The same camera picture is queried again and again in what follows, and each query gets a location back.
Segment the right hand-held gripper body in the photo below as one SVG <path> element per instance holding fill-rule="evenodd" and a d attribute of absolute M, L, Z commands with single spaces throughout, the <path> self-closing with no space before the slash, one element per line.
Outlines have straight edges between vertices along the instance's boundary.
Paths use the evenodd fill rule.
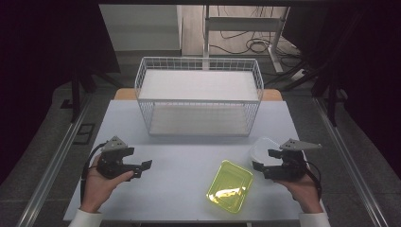
<path fill-rule="evenodd" d="M 320 178 L 316 178 L 309 170 L 304 151 L 320 149 L 322 147 L 321 144 L 303 142 L 292 138 L 288 139 L 279 147 L 279 150 L 283 152 L 283 157 L 281 158 L 283 163 L 280 165 L 282 169 L 282 177 L 279 180 L 298 181 L 303 178 L 304 175 L 307 175 L 312 180 L 319 181 Z"/>

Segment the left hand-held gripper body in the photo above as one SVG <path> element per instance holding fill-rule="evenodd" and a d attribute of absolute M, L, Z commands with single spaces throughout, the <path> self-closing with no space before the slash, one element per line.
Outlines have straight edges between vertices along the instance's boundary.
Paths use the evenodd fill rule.
<path fill-rule="evenodd" d="M 119 137 L 112 137 L 101 149 L 96 170 L 107 179 L 124 173 L 123 158 L 128 155 L 128 145 Z"/>

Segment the white bowl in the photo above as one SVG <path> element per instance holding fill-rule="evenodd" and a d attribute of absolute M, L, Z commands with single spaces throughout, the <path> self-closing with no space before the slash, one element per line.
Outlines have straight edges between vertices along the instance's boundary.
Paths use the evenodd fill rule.
<path fill-rule="evenodd" d="M 269 137 L 260 137 L 252 145 L 249 150 L 250 165 L 253 162 L 263 164 L 264 166 L 279 166 L 282 164 L 281 159 L 276 159 L 269 156 L 270 149 L 279 149 L 279 144 L 271 140 Z"/>

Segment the yellow-green plastic container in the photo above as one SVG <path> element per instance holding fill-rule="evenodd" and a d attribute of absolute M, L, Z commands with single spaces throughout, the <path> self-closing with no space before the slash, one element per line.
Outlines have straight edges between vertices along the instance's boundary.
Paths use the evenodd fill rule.
<path fill-rule="evenodd" d="M 221 209 L 240 211 L 253 183 L 253 174 L 242 166 L 224 160 L 212 181 L 206 198 Z"/>

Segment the white wire shelf rack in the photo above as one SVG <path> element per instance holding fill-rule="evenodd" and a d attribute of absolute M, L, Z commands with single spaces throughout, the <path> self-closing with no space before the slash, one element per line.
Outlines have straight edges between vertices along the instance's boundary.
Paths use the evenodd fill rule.
<path fill-rule="evenodd" d="M 255 59 L 144 57 L 134 89 L 151 135 L 247 136 L 264 82 Z"/>

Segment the person's left hand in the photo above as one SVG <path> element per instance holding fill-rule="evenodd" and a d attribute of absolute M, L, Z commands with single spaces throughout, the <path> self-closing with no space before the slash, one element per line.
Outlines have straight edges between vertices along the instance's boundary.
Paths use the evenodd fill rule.
<path fill-rule="evenodd" d="M 130 180 L 133 172 L 125 172 L 114 179 L 104 178 L 97 170 L 100 156 L 97 155 L 88 170 L 84 196 L 80 210 L 86 213 L 96 213 L 101 205 L 112 195 L 113 191 L 123 182 Z"/>

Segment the person's right hand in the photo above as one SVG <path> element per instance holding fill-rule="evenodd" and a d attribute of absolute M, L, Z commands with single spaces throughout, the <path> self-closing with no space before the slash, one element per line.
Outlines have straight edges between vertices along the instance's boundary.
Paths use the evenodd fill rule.
<path fill-rule="evenodd" d="M 318 190 L 312 179 L 304 175 L 297 182 L 276 181 L 283 185 L 301 206 L 306 214 L 319 214 L 323 212 L 318 196 Z"/>

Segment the black floor plate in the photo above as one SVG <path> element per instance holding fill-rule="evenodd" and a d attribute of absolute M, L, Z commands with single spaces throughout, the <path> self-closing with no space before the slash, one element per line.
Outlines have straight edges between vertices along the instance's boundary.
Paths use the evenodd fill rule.
<path fill-rule="evenodd" d="M 94 123 L 81 124 L 78 128 L 78 132 L 75 136 L 73 144 L 74 145 L 88 145 L 92 138 L 95 126 L 96 125 Z"/>

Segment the black stand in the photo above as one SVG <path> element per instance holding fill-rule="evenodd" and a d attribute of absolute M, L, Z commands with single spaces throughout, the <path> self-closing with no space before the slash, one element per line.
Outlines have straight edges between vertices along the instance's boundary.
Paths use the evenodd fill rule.
<path fill-rule="evenodd" d="M 277 87 L 276 84 L 282 81 L 287 81 L 299 71 L 305 70 L 298 79 L 289 82 L 285 85 Z M 275 87 L 280 92 L 289 92 L 295 88 L 304 85 L 310 81 L 313 85 L 310 88 L 312 97 L 321 98 L 325 96 L 326 116 L 329 122 L 336 127 L 336 106 L 343 98 L 338 97 L 338 71 L 333 67 L 331 62 L 313 68 L 306 61 L 300 61 L 295 66 L 284 72 L 267 73 L 263 72 L 263 76 L 267 76 L 268 80 L 264 82 L 265 88 Z"/>
<path fill-rule="evenodd" d="M 93 67 L 86 66 L 80 69 L 74 69 L 71 77 L 73 113 L 71 122 L 75 122 L 80 114 L 80 88 L 83 88 L 86 93 L 90 94 L 96 91 L 96 83 L 93 79 L 93 75 L 105 80 L 118 89 L 123 87 L 116 79 L 113 79 L 111 76 Z"/>

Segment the aluminium floor rail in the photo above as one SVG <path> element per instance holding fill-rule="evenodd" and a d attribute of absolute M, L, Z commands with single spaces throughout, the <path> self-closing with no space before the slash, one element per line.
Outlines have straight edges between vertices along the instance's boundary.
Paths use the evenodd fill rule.
<path fill-rule="evenodd" d="M 362 200 L 362 203 L 372 223 L 375 227 L 390 227 L 388 221 L 383 215 L 381 207 L 375 199 L 372 190 L 365 182 L 348 147 L 345 145 L 343 138 L 340 135 L 340 131 L 331 123 L 329 117 L 327 116 L 328 111 L 324 106 L 324 102 L 316 97 L 313 97 L 312 101 L 318 109 L 319 115 L 321 116 L 323 123 L 328 130 L 336 150 L 339 153 L 339 156 L 356 188 L 357 193 Z"/>
<path fill-rule="evenodd" d="M 83 98 L 82 104 L 80 105 L 80 113 L 76 120 L 70 124 L 15 227 L 33 227 L 42 210 L 45 199 L 61 170 L 65 157 L 74 142 L 74 138 L 78 133 L 78 128 L 88 112 L 92 97 L 92 95 L 86 95 Z"/>

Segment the white desk frame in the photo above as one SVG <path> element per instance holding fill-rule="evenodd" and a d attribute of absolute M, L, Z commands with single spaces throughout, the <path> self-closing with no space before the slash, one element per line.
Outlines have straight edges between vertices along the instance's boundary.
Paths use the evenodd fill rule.
<path fill-rule="evenodd" d="M 282 31 L 288 17 L 289 7 L 281 7 L 279 17 L 239 17 L 239 16 L 211 16 L 210 7 L 205 5 L 202 13 L 203 23 L 203 47 L 202 55 L 209 57 L 210 44 L 209 33 L 211 31 L 239 31 L 239 32 L 269 32 L 273 38 L 268 41 L 267 50 L 274 70 L 282 73 L 283 68 L 277 57 L 277 49 Z"/>

